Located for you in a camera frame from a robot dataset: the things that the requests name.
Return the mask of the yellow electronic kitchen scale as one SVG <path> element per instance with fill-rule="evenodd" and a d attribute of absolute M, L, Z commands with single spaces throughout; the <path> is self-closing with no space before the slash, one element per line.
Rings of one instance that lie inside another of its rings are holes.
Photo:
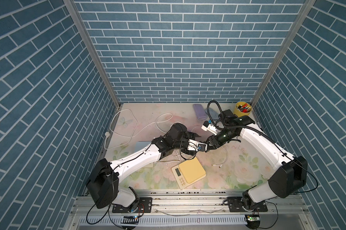
<path fill-rule="evenodd" d="M 180 189 L 185 189 L 206 177 L 206 172 L 198 158 L 184 161 L 172 167 L 172 173 Z"/>

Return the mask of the blue electronic kitchen scale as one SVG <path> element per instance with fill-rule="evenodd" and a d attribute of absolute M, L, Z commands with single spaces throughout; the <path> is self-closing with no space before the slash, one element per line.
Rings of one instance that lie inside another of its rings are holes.
<path fill-rule="evenodd" d="M 135 145 L 135 149 L 139 150 L 139 156 L 136 161 L 142 165 L 141 168 L 151 168 L 153 167 L 153 163 L 157 160 L 157 155 L 155 153 L 155 147 L 152 145 L 146 154 L 143 153 L 144 150 L 151 144 L 150 141 L 138 141 Z"/>

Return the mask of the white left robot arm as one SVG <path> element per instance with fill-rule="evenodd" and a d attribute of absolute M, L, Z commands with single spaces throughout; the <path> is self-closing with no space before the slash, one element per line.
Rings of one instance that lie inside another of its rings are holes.
<path fill-rule="evenodd" d="M 206 151 L 207 144 L 195 141 L 195 137 L 196 134 L 187 131 L 186 126 L 175 123 L 165 135 L 153 139 L 146 147 L 129 156 L 112 162 L 106 159 L 98 161 L 86 181 L 96 207 L 101 209 L 114 204 L 134 211 L 140 198 L 133 188 L 122 189 L 119 184 L 142 167 L 169 156 L 175 149 L 189 155 Z"/>

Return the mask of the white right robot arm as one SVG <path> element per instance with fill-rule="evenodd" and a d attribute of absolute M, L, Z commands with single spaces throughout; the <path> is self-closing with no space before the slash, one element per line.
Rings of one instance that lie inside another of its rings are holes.
<path fill-rule="evenodd" d="M 258 125 L 249 116 L 237 117 L 226 110 L 219 115 L 219 127 L 216 122 L 205 121 L 204 131 L 212 133 L 206 140 L 207 150 L 218 149 L 236 137 L 241 137 L 259 151 L 274 169 L 274 174 L 266 183 L 243 192 L 242 203 L 246 209 L 266 199 L 286 198 L 306 185 L 308 162 L 302 156 L 294 157 L 275 141 L 260 131 Z"/>

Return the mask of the yellow pen cup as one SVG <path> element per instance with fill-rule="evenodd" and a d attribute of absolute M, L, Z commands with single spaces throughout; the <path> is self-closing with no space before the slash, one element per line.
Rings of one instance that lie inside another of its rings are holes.
<path fill-rule="evenodd" d="M 248 116 L 252 111 L 252 106 L 246 102 L 237 102 L 233 113 L 237 117 Z"/>

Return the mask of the blue pencil case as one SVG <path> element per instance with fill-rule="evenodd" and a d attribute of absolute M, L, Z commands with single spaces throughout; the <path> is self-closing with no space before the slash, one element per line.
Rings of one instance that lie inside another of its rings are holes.
<path fill-rule="evenodd" d="M 211 120 L 211 118 L 214 120 L 214 121 L 217 121 L 219 120 L 219 113 L 216 112 L 215 110 L 213 110 L 212 108 L 209 108 L 209 109 L 205 109 L 205 113 L 207 114 L 208 118 Z"/>

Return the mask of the purple pencil case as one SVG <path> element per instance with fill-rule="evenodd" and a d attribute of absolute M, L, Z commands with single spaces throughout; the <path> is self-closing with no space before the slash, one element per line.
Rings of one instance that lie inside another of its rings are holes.
<path fill-rule="evenodd" d="M 198 120 L 206 120 L 207 114 L 201 104 L 193 104 L 193 109 Z"/>

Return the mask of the floral table mat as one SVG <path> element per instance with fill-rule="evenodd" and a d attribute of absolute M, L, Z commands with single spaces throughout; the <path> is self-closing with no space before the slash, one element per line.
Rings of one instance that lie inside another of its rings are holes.
<path fill-rule="evenodd" d="M 138 141 L 152 141 L 164 135 L 173 124 L 181 123 L 205 141 L 209 132 L 201 129 L 191 103 L 125 103 L 102 135 L 102 156 L 118 160 L 138 151 Z M 134 189 L 178 189 L 172 167 L 187 159 L 175 150 L 151 168 L 141 168 L 122 181 Z M 245 191 L 266 182 L 274 173 L 268 161 L 250 143 L 239 138 L 223 147 L 197 154 L 206 177 L 190 185 L 191 189 L 235 189 Z"/>

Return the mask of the aluminium mounting rail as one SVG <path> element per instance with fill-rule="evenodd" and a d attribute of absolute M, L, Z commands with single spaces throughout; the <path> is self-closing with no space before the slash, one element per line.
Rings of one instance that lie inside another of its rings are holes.
<path fill-rule="evenodd" d="M 230 196 L 241 196 L 233 189 L 154 189 L 137 190 L 140 197 L 152 198 L 151 214 L 227 214 L 228 206 L 223 201 Z M 309 214 L 301 195 L 274 198 L 267 202 L 268 212 L 275 214 Z"/>

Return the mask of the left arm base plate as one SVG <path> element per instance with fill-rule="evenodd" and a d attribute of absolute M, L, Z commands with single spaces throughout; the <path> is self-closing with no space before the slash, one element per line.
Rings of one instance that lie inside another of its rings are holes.
<path fill-rule="evenodd" d="M 140 197 L 130 206 L 113 205 L 112 213 L 150 213 L 152 206 L 152 197 Z"/>

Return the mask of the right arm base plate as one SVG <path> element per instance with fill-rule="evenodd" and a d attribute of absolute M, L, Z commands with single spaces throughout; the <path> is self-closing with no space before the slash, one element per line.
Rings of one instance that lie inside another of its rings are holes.
<path fill-rule="evenodd" d="M 241 196 L 230 196 L 223 202 L 229 207 L 230 212 L 267 212 L 268 207 L 265 202 L 254 203 Z"/>

